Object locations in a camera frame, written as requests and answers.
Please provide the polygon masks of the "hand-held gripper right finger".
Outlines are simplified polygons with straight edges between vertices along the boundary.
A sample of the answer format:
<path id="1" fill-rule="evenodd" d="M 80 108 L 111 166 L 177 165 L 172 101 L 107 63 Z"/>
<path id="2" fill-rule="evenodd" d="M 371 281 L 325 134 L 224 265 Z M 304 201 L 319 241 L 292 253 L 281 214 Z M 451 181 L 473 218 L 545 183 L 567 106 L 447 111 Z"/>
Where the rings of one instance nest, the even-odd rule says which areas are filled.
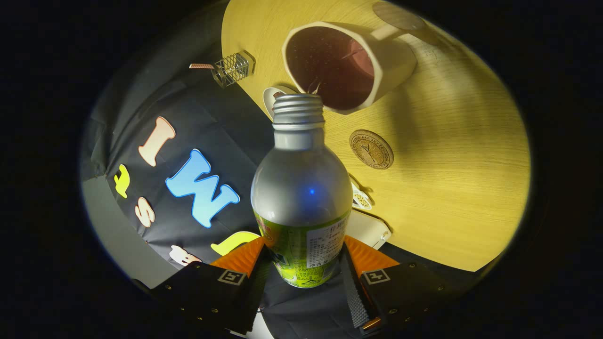
<path id="1" fill-rule="evenodd" d="M 348 235 L 339 262 L 353 327 L 362 336 L 403 330 L 460 294 L 425 266 L 400 263 Z"/>

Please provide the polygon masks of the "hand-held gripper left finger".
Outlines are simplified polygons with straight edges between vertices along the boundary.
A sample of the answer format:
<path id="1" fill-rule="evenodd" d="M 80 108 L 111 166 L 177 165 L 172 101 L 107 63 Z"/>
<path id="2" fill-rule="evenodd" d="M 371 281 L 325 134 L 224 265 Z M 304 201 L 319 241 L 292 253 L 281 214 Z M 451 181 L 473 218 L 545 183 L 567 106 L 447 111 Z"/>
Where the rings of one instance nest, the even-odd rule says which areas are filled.
<path id="1" fill-rule="evenodd" d="M 271 262 L 260 237 L 211 264 L 188 264 L 151 295 L 211 330 L 246 334 L 253 329 Z"/>

